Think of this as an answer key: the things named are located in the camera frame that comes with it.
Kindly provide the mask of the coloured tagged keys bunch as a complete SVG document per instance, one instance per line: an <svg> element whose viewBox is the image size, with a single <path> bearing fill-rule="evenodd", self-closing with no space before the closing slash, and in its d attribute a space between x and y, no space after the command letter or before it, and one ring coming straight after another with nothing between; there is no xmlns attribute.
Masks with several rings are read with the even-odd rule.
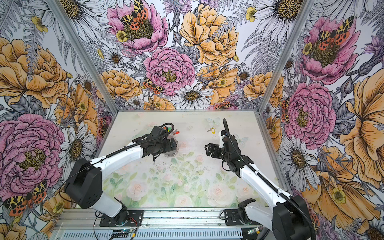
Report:
<svg viewBox="0 0 384 240"><path fill-rule="evenodd" d="M174 135L178 135L179 133L180 133L180 131L179 130L175 130L175 128L174 127L170 127L170 126L163 126L162 127L164 130L166 130L168 133L169 133L169 135L172 135L172 136L174 136Z"/></svg>

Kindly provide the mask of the silver metal keyring plate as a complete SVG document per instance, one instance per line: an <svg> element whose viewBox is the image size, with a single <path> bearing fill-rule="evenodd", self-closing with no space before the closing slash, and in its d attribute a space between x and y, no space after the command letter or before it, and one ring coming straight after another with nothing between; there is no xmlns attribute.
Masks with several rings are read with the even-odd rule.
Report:
<svg viewBox="0 0 384 240"><path fill-rule="evenodd" d="M167 138L165 150L163 152L165 157L174 157L179 151L178 141L175 138Z"/></svg>

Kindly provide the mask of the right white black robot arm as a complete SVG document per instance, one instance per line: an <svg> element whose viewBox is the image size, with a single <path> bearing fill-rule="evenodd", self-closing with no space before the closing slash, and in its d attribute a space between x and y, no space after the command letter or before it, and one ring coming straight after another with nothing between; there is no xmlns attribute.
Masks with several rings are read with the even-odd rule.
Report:
<svg viewBox="0 0 384 240"><path fill-rule="evenodd" d="M206 155L226 163L230 172L250 185L267 206L254 199L239 204L239 215L244 223L257 222L271 232L277 240L315 240L315 227L306 202L292 196L270 181L254 161L241 153L235 136L221 132L219 144L205 145Z"/></svg>

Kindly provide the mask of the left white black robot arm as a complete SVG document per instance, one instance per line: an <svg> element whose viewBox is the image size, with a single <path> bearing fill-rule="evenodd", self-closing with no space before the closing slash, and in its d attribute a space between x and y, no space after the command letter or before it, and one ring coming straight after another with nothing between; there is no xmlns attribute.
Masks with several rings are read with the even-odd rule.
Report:
<svg viewBox="0 0 384 240"><path fill-rule="evenodd" d="M127 146L93 160L80 159L73 166L64 183L64 192L82 209L93 209L122 225L129 219L128 209L119 200L103 192L106 177L127 164L176 150L176 140L169 137L174 131L172 123L154 126L149 134L134 139Z"/></svg>

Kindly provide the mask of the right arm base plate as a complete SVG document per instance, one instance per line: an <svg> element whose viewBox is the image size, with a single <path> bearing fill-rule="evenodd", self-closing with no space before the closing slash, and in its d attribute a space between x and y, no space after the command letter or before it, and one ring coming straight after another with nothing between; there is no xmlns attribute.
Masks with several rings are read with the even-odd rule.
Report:
<svg viewBox="0 0 384 240"><path fill-rule="evenodd" d="M224 221L226 226L256 226L259 224L249 220L239 209L225 209Z"/></svg>

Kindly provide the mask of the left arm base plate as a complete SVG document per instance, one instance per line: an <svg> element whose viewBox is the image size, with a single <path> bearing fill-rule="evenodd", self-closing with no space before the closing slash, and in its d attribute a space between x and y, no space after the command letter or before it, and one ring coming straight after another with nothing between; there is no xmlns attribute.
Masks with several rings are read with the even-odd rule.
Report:
<svg viewBox="0 0 384 240"><path fill-rule="evenodd" d="M144 217L144 210L125 210L116 217L102 215L100 227L140 227Z"/></svg>

